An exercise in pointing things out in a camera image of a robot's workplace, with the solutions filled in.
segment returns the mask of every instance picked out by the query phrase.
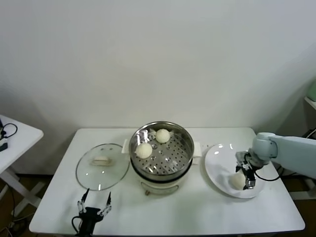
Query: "floor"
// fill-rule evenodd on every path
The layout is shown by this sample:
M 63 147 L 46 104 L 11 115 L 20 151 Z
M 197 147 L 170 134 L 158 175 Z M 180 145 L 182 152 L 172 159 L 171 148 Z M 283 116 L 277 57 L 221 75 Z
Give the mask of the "floor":
M 35 178 L 35 177 L 21 177 L 20 182 L 29 190 L 35 186 L 35 184 L 39 181 L 46 183 L 46 186 L 41 190 L 38 196 L 41 198 L 50 182 L 50 178 Z M 285 186 L 289 191 L 306 191 L 307 187 L 302 180 L 299 179 L 289 179 L 283 180 Z M 5 183 L 0 180 L 0 190 L 4 187 Z M 15 191 L 13 191 L 15 203 L 19 203 L 22 197 Z M 304 221 L 306 223 L 306 228 L 303 231 L 295 232 L 295 233 L 279 233 L 274 235 L 275 237 L 316 237 L 316 200 L 304 200 L 304 201 L 295 201 L 297 208 L 299 209 Z M 12 216 L 10 215 L 11 210 L 13 208 L 13 199 L 12 194 L 10 191 L 6 192 L 5 196 L 0 200 L 0 230 L 3 227 L 9 225 L 12 220 Z M 19 215 L 19 217 L 24 217 L 35 212 L 35 208 L 28 205 L 23 212 Z M 27 225 L 29 224 L 32 216 L 27 218 Z M 7 231 L 3 231 L 0 233 L 0 237 L 7 237 Z M 28 226 L 26 227 L 25 231 L 22 232 L 20 235 L 14 235 L 13 237 L 52 237 L 50 235 L 36 235 L 29 231 Z

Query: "black cable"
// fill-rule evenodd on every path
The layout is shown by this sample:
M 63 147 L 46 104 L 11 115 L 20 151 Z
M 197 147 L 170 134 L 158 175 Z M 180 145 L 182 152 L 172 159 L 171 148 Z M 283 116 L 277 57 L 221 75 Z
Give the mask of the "black cable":
M 255 175 L 256 175 L 259 179 L 262 179 L 262 180 L 268 181 L 268 182 L 272 182 L 272 181 L 278 180 L 279 178 L 281 178 L 281 176 L 282 176 L 283 173 L 284 173 L 284 168 L 283 168 L 281 174 L 279 174 L 279 176 L 278 176 L 277 178 L 275 178 L 275 179 L 265 179 L 265 178 L 260 177 L 260 176 L 257 174 L 257 171 L 255 171 Z
M 77 228 L 75 227 L 75 224 L 74 224 L 74 219 L 77 219 L 77 218 L 81 219 L 79 216 L 74 216 L 74 217 L 71 219 L 71 224 L 72 224 L 74 230 L 78 233 L 79 231 L 77 230 Z
M 5 128 L 6 126 L 8 126 L 8 125 L 14 126 L 14 127 L 15 127 L 15 132 L 12 133 L 12 134 L 9 135 L 9 136 L 4 136 L 4 138 L 12 137 L 12 136 L 13 136 L 15 133 L 17 133 L 17 131 L 18 131 L 18 126 L 17 126 L 17 125 L 15 125 L 15 124 L 13 124 L 13 123 L 7 123 L 5 126 L 2 127 L 2 132 L 4 131 L 4 128 Z
M 294 173 L 291 173 L 291 174 L 283 175 L 282 177 L 292 176 L 292 175 L 294 175 L 294 174 L 297 174 L 297 173 L 296 173 L 296 172 L 294 172 Z

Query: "white wall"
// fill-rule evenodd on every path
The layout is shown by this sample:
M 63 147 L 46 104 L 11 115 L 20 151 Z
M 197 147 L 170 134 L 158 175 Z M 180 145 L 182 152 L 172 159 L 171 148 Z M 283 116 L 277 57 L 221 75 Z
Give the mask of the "white wall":
M 80 127 L 165 119 L 277 131 L 290 120 L 301 132 L 315 9 L 314 0 L 0 1 L 0 113 L 45 133 L 15 169 L 53 173 Z

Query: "perforated steamer tray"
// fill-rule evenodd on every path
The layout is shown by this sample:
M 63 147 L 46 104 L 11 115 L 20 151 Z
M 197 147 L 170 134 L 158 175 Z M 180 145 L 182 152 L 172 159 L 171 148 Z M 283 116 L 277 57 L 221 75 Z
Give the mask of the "perforated steamer tray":
M 134 166 L 148 174 L 167 175 L 174 174 L 184 168 L 192 157 L 192 147 L 188 145 L 181 134 L 170 132 L 170 140 L 161 144 L 156 141 L 156 132 L 150 129 L 142 130 L 132 142 L 132 150 L 142 143 L 148 143 L 153 148 L 153 153 L 147 159 L 140 159 L 135 152 L 131 154 Z

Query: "white plate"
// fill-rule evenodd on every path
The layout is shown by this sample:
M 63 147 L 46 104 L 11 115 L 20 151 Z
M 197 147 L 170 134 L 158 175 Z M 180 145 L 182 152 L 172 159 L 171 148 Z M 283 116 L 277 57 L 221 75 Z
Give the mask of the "white plate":
M 205 157 L 206 173 L 211 181 L 223 192 L 237 198 L 253 198 L 265 185 L 265 181 L 256 178 L 256 186 L 251 190 L 237 190 L 230 182 L 230 176 L 235 174 L 237 160 L 233 144 L 218 144 L 210 148 Z M 264 177 L 263 169 L 257 171 Z

